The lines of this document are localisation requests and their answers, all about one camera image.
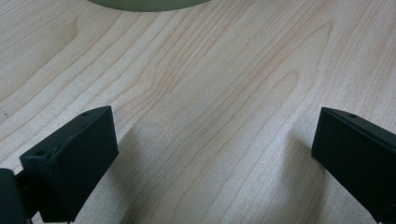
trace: light wood surface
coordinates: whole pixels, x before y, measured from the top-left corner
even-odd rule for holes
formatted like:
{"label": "light wood surface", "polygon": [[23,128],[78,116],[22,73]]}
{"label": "light wood surface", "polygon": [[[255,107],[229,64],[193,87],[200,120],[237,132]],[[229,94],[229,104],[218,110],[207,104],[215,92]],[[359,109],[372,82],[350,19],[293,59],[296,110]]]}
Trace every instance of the light wood surface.
{"label": "light wood surface", "polygon": [[120,155],[76,223],[375,223],[310,147],[322,106],[396,133],[394,0],[1,0],[0,55],[1,167],[113,106]]}

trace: green round base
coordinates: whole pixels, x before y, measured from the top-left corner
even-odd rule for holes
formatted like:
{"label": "green round base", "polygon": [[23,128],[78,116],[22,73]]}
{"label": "green round base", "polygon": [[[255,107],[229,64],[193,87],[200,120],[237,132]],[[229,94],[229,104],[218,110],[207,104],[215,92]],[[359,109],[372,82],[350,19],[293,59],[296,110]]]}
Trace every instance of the green round base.
{"label": "green round base", "polygon": [[103,7],[125,11],[155,12],[193,7],[210,0],[89,0]]}

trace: wooden table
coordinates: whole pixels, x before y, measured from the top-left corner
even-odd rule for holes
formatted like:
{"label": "wooden table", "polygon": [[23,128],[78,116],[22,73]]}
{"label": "wooden table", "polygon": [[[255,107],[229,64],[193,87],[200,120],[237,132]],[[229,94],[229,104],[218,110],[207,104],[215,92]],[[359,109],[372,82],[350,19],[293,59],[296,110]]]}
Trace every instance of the wooden table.
{"label": "wooden table", "polygon": [[76,223],[375,223],[310,147],[322,106],[396,133],[394,0],[2,0],[0,55],[1,167],[113,106],[120,155]]}

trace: black plastic block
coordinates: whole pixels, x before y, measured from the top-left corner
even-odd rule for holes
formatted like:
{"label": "black plastic block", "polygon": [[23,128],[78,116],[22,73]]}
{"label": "black plastic block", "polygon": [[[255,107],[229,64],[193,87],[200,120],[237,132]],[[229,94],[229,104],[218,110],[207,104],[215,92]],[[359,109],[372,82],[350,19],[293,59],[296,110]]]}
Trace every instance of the black plastic block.
{"label": "black plastic block", "polygon": [[0,169],[0,222],[27,223],[17,181],[8,169]]}
{"label": "black plastic block", "polygon": [[106,106],[79,115],[21,155],[43,220],[74,221],[118,153]]}
{"label": "black plastic block", "polygon": [[396,135],[356,115],[322,108],[312,156],[377,222],[396,221]]}

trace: wood grain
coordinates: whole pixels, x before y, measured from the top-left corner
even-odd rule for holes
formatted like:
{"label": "wood grain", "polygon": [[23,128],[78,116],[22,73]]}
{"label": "wood grain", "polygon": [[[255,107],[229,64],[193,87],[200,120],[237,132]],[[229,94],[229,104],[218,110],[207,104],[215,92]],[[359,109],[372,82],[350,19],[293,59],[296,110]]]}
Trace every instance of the wood grain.
{"label": "wood grain", "polygon": [[76,223],[374,223],[310,147],[322,106],[396,133],[396,1],[1,5],[1,167],[113,106],[120,155]]}

